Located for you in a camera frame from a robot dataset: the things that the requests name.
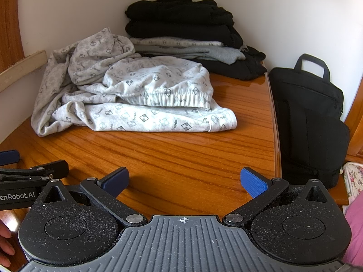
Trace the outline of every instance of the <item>metal screw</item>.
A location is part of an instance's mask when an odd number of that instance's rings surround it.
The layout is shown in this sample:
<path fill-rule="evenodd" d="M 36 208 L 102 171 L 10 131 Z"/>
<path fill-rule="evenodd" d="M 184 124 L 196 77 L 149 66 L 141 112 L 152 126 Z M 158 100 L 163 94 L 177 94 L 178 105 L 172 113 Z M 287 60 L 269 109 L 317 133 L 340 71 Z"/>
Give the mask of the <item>metal screw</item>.
<path fill-rule="evenodd" d="M 140 223 L 143 220 L 144 220 L 144 217 L 139 214 L 128 215 L 126 217 L 126 221 L 128 221 L 129 223 Z"/>
<path fill-rule="evenodd" d="M 229 214 L 226 215 L 226 220 L 230 223 L 239 223 L 243 221 L 243 216 L 240 214 Z"/>

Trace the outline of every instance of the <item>black folded clothing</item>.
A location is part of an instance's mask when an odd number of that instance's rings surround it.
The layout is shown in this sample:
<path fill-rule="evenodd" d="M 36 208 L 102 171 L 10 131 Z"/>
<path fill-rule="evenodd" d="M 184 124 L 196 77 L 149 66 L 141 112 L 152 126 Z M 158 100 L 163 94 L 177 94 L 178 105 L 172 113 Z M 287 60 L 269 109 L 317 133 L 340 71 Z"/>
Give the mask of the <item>black folded clothing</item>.
<path fill-rule="evenodd" d="M 159 21 L 189 24 L 225 24 L 233 26 L 233 15 L 213 0 L 138 1 L 125 11 L 128 18 L 139 21 Z"/>
<path fill-rule="evenodd" d="M 228 27 L 225 24 L 201 25 L 132 20 L 125 29 L 134 38 L 170 36 L 199 41 L 220 41 L 224 45 L 236 49 L 243 45 L 239 33 L 232 26 Z"/>
<path fill-rule="evenodd" d="M 243 52 L 245 60 L 237 60 L 233 64 L 225 64 L 220 61 L 190 59 L 201 63 L 209 72 L 240 80 L 253 80 L 267 72 L 261 61 L 266 58 L 262 52 L 258 52 L 252 47 L 248 47 L 248 52 Z"/>

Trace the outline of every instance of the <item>crosshair marking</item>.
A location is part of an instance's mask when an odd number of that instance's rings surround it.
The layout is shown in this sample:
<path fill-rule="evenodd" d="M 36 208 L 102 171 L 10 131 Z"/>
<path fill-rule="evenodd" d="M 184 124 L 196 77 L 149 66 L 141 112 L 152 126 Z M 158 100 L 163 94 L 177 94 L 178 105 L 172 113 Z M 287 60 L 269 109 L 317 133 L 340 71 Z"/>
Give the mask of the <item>crosshair marking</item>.
<path fill-rule="evenodd" d="M 184 217 L 184 218 L 181 218 L 179 221 L 181 221 L 182 223 L 188 223 L 189 219 Z"/>

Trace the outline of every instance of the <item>wooden tabletop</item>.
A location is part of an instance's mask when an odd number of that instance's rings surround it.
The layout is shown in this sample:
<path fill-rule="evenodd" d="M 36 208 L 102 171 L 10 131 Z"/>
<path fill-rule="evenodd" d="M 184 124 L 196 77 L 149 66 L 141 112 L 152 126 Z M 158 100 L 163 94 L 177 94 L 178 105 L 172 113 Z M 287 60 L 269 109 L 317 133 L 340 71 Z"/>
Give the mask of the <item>wooden tabletop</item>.
<path fill-rule="evenodd" d="M 64 159 L 67 184 L 87 177 L 102 178 L 118 167 L 130 172 L 130 184 L 118 197 L 145 214 L 209 215 L 222 217 L 248 202 L 240 171 L 249 166 L 269 179 L 280 176 L 275 113 L 268 80 L 240 81 L 211 75 L 215 101 L 230 108 L 237 128 L 215 133 L 94 132 L 76 127 L 38 137 L 30 120 L 20 125 L 0 151 L 17 149 L 18 168 Z M 16 231 L 27 210 L 3 211 L 2 219 Z M 10 257 L 16 271 L 25 263 L 17 247 Z"/>

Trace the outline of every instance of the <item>human hand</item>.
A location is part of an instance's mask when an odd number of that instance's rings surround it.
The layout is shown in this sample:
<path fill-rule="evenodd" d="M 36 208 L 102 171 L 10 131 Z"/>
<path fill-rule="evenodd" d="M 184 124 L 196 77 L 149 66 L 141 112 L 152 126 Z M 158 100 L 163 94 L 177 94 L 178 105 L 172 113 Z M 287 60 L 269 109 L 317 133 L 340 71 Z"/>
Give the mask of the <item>human hand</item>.
<path fill-rule="evenodd" d="M 6 240 L 11 237 L 11 233 L 9 228 L 0 220 L 0 265 L 5 267 L 10 266 L 10 261 L 8 257 L 5 256 L 4 253 L 13 256 L 15 254 L 14 248 L 11 244 Z"/>

